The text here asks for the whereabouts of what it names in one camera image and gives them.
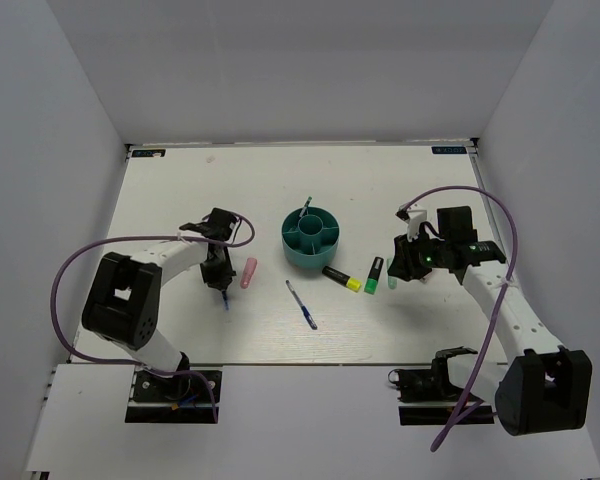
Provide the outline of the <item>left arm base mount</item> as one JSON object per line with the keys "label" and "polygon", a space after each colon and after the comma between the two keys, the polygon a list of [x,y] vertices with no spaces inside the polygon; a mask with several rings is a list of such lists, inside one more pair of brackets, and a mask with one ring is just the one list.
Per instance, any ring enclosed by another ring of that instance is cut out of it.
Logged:
{"label": "left arm base mount", "polygon": [[211,387],[196,376],[161,378],[137,371],[126,408],[127,424],[214,424],[219,413],[222,371],[201,370]]}

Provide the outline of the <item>blue ballpoint pen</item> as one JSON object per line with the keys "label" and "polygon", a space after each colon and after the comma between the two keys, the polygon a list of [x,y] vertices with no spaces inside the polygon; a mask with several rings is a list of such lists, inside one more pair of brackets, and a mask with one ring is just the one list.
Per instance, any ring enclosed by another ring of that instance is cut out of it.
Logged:
{"label": "blue ballpoint pen", "polygon": [[313,319],[313,317],[311,316],[308,308],[306,307],[306,305],[304,304],[304,302],[301,300],[300,296],[296,292],[295,288],[293,287],[293,285],[291,284],[291,282],[289,280],[286,280],[285,284],[286,284],[286,287],[288,288],[289,292],[291,293],[292,297],[294,298],[295,302],[297,303],[298,307],[300,308],[302,315],[303,315],[304,319],[306,320],[307,324],[309,325],[309,327],[312,330],[316,331],[318,329],[318,326],[317,326],[315,320]]}

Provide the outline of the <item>clear blue gel pen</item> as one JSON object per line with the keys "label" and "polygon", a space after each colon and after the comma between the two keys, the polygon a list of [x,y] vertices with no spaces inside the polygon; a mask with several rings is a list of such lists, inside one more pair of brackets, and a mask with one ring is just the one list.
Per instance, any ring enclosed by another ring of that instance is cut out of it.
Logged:
{"label": "clear blue gel pen", "polygon": [[223,305],[224,305],[224,309],[225,311],[229,311],[230,309],[230,305],[229,305],[229,299],[228,299],[228,294],[226,290],[223,290],[221,292],[222,295],[222,300],[223,300]]}

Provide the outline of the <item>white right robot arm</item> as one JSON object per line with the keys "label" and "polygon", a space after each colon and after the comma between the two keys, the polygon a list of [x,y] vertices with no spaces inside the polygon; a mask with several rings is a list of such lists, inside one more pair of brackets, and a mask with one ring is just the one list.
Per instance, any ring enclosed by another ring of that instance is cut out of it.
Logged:
{"label": "white right robot arm", "polygon": [[507,259],[497,244],[481,241],[468,206],[441,208],[431,226],[426,209],[403,206],[397,217],[407,231],[394,240],[388,273],[404,281],[446,270],[479,305],[502,346],[504,365],[484,362],[478,351],[438,351],[427,369],[397,369],[390,382],[404,403],[456,402],[471,388],[468,403],[490,405],[512,436],[580,429],[585,424],[592,363],[582,350],[564,346],[543,324],[521,290],[508,279]]}

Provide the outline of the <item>green pen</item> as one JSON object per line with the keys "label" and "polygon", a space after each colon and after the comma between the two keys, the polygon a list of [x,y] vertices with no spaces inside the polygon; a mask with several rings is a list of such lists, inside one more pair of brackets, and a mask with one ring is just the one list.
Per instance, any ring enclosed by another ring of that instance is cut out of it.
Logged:
{"label": "green pen", "polygon": [[309,206],[310,206],[310,203],[311,203],[311,201],[312,201],[312,197],[311,197],[311,196],[309,196],[309,197],[306,199],[306,201],[305,201],[305,203],[304,203],[303,207],[302,207],[302,208],[301,208],[301,210],[300,210],[300,213],[299,213],[299,218],[302,218],[304,215],[306,215],[306,214],[307,214],[307,211],[308,211],[308,208],[309,208]]}

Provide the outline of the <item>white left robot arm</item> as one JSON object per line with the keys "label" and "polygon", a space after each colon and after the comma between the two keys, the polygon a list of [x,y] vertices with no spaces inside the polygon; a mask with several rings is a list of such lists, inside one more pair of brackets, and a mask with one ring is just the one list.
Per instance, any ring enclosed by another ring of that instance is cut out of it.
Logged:
{"label": "white left robot arm", "polygon": [[168,240],[134,255],[111,252],[99,263],[82,327],[153,370],[157,387],[168,398],[185,396],[192,377],[186,355],[158,330],[161,290],[199,266],[204,284],[226,299],[235,276],[227,243],[238,225],[235,214],[214,208],[203,221],[181,226],[200,235],[194,240]]}

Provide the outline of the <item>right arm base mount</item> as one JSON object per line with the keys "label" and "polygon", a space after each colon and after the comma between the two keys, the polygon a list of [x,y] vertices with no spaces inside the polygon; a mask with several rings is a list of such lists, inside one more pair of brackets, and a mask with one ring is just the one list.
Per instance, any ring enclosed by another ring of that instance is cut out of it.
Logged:
{"label": "right arm base mount", "polygon": [[462,392],[452,385],[440,386],[431,368],[393,369],[387,381],[398,392],[401,426],[444,426]]}

